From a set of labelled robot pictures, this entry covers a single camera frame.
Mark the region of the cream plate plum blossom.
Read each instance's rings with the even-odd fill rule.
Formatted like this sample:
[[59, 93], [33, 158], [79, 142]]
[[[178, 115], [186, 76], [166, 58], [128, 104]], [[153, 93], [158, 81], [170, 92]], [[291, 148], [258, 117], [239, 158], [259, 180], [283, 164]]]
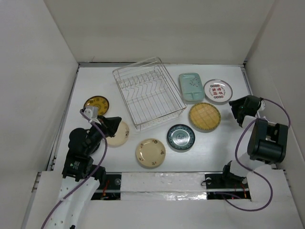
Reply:
[[106, 138], [108, 145], [115, 147], [123, 145], [128, 140], [129, 133], [129, 126], [124, 121], [121, 121], [115, 136]]

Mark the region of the yellow black rimmed plate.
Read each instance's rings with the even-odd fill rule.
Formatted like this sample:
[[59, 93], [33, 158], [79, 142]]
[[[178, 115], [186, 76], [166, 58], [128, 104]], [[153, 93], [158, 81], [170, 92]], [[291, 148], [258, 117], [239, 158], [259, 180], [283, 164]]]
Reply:
[[109, 101], [104, 96], [96, 95], [86, 100], [84, 108], [87, 106], [95, 106], [98, 108], [98, 115], [104, 115], [109, 110]]

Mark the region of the white plate red characters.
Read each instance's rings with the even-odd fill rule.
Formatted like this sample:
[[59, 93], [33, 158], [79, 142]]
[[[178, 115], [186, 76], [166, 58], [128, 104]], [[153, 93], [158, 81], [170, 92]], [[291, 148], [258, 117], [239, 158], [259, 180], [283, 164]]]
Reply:
[[203, 90], [205, 97], [216, 104], [229, 102], [233, 96], [230, 84], [220, 79], [207, 81], [203, 86]]

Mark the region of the yellow woven bamboo plate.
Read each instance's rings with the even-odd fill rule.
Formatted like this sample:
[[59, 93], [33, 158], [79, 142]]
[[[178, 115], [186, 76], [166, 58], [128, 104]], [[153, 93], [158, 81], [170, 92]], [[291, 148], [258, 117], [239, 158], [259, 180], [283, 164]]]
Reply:
[[197, 103], [189, 111], [191, 123], [198, 129], [212, 131], [221, 122], [219, 110], [210, 103]]

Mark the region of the cream plate small motifs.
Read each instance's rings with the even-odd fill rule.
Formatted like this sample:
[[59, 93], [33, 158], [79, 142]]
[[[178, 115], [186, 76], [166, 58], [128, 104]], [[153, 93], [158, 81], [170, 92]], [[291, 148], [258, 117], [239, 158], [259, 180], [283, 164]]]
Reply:
[[138, 144], [135, 154], [142, 167], [152, 169], [159, 167], [164, 162], [166, 149], [160, 140], [148, 138]]

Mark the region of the pale green rectangular plate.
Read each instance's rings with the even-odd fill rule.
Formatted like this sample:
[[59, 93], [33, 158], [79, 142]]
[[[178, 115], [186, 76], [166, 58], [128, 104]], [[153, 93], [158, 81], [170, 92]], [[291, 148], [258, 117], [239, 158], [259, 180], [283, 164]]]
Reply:
[[198, 73], [182, 73], [179, 82], [183, 98], [187, 102], [196, 102], [204, 99], [203, 84]]

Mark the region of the blue patterned round plate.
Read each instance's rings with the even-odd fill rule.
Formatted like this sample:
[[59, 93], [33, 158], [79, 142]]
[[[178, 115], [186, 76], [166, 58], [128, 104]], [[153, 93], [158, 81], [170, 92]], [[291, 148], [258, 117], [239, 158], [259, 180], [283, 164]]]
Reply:
[[168, 130], [166, 139], [173, 149], [187, 151], [195, 143], [195, 133], [189, 126], [177, 124]]

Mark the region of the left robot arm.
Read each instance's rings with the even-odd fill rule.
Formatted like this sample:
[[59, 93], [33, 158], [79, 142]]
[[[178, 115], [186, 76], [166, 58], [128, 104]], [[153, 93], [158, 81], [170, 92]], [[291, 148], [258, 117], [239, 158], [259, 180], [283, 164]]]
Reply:
[[77, 229], [97, 189], [106, 185], [106, 171], [101, 163], [94, 165], [92, 154], [101, 142], [108, 147], [122, 121], [120, 117], [88, 119], [90, 129], [76, 128], [69, 135], [58, 202], [44, 220], [43, 229]]

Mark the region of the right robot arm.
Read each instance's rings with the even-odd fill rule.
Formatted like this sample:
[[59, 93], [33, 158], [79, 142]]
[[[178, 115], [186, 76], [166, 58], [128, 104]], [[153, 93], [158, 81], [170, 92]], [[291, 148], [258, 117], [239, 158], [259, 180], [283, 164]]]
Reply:
[[[257, 118], [257, 112], [264, 110], [265, 102], [277, 105], [287, 116], [288, 124], [273, 123], [265, 118]], [[281, 163], [286, 156], [288, 129], [291, 119], [288, 112], [278, 103], [261, 97], [248, 95], [229, 102], [233, 116], [240, 127], [244, 128], [235, 147], [235, 160], [228, 162], [220, 175], [224, 187], [242, 183], [249, 172], [267, 164]], [[247, 150], [238, 156], [239, 146], [246, 132], [253, 127]]]

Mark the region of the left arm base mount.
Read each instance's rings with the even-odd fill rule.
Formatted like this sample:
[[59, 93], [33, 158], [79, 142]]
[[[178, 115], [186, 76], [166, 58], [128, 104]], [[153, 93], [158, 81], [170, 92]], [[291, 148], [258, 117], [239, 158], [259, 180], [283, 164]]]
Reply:
[[91, 200], [120, 200], [121, 184], [121, 173], [107, 173], [106, 180], [94, 192]]

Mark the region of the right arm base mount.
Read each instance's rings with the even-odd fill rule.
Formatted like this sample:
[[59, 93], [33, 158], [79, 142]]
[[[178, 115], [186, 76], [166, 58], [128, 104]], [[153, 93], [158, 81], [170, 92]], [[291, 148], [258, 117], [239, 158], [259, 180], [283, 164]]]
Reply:
[[240, 181], [224, 181], [221, 173], [207, 173], [201, 186], [206, 188], [207, 199], [251, 199], [247, 183]]

